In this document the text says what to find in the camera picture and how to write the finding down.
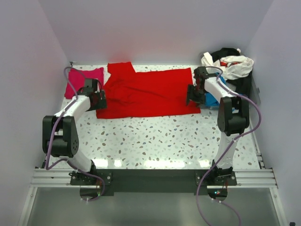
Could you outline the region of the red t-shirt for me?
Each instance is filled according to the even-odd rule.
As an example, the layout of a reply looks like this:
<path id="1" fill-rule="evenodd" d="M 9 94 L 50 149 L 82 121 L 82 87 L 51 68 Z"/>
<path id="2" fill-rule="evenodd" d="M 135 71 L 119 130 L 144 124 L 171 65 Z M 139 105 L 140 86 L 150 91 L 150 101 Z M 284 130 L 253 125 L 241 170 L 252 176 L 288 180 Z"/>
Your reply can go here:
<path id="1" fill-rule="evenodd" d="M 104 85 L 107 108 L 96 111 L 98 119 L 158 117 L 200 113 L 186 103 L 192 84 L 190 68 L 136 72 L 130 62 L 107 65 L 110 77 Z"/>

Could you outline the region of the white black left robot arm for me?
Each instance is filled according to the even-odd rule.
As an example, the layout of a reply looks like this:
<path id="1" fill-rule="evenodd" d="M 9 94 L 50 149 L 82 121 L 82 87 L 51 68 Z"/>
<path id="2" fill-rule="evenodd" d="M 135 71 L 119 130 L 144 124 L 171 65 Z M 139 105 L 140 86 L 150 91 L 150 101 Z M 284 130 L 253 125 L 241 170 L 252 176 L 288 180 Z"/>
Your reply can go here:
<path id="1" fill-rule="evenodd" d="M 76 122 L 88 111 L 107 108 L 105 91 L 97 79 L 85 79 L 84 86 L 75 92 L 70 103 L 42 121 L 42 149 L 46 154 L 45 169 L 61 161 L 72 168 L 88 173 L 94 167 L 91 159 L 79 149 Z"/>

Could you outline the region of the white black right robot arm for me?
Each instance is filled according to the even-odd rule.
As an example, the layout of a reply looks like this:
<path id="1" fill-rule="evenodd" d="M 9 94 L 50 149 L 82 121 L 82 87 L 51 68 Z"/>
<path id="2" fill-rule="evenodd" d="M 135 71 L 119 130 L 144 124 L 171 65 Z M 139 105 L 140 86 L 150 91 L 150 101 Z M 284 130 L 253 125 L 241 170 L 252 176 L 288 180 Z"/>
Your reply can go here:
<path id="1" fill-rule="evenodd" d="M 207 93 L 219 103 L 217 126 L 221 132 L 221 139 L 209 175 L 230 175 L 237 145 L 235 137 L 242 135 L 249 127 L 249 102 L 244 96 L 228 88 L 222 82 L 220 73 L 209 73 L 204 66 L 194 70 L 194 79 L 196 84 L 187 88 L 186 105 L 191 101 L 199 106 L 204 105 Z"/>

